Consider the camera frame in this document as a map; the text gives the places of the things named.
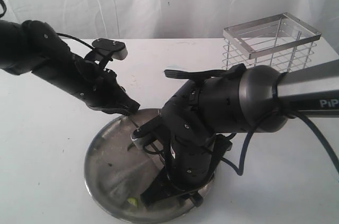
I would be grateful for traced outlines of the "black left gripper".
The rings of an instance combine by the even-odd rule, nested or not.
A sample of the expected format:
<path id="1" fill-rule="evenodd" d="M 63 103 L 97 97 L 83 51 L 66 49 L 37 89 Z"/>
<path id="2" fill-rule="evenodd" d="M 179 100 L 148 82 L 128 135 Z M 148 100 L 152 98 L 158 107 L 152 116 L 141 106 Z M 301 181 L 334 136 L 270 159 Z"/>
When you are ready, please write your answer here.
<path id="1" fill-rule="evenodd" d="M 140 104 L 131 99 L 117 82 L 114 72 L 98 69 L 77 69 L 80 82 L 76 97 L 94 111 L 107 114 L 135 114 Z"/>

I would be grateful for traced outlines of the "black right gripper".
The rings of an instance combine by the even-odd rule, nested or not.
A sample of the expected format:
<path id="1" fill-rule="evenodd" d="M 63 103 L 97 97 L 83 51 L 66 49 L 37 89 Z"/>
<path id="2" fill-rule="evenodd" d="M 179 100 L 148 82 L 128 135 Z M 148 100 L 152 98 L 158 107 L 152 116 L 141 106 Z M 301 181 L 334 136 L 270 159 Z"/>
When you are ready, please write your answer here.
<path id="1" fill-rule="evenodd" d="M 199 193 L 199 190 L 209 185 L 215 178 L 215 174 L 212 174 L 205 182 L 199 185 L 185 185 L 175 184 L 171 181 L 167 173 L 161 171 L 150 186 L 141 193 L 140 198 L 142 203 L 146 207 L 150 207 L 155 203 L 160 203 L 169 199 L 189 199 L 193 206 L 198 208 L 203 202 L 203 196 Z"/>

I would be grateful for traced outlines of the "black and grey right robot arm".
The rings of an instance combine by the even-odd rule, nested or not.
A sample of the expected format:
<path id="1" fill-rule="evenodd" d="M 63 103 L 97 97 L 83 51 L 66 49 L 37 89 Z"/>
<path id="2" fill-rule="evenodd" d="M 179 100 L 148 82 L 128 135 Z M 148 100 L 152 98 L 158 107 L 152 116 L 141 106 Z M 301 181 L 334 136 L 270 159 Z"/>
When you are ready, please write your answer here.
<path id="1" fill-rule="evenodd" d="M 141 194 L 146 206 L 171 198 L 200 206 L 199 190 L 225 161 L 235 135 L 246 134 L 239 163 L 232 165 L 242 175 L 252 136 L 277 132 L 289 119 L 303 121 L 338 166 L 336 153 L 311 120 L 338 116 L 337 60 L 284 73 L 239 64 L 228 70 L 166 70 L 165 75 L 185 83 L 157 116 L 134 132 L 137 138 L 147 137 L 147 145 L 159 141 L 163 146 L 164 167 Z"/>

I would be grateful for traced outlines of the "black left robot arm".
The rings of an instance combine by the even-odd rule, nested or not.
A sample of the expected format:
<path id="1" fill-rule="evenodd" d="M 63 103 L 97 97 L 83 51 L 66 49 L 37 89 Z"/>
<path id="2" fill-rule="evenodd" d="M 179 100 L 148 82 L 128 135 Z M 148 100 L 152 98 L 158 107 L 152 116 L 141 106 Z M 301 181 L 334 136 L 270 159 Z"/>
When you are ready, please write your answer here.
<path id="1" fill-rule="evenodd" d="M 51 85 L 106 114 L 135 114 L 140 105 L 117 82 L 117 74 L 107 68 L 113 60 L 124 60 L 124 42 L 99 38 L 88 44 L 85 57 L 71 51 L 48 23 L 1 20 L 1 70 L 11 75 L 32 73 Z"/>

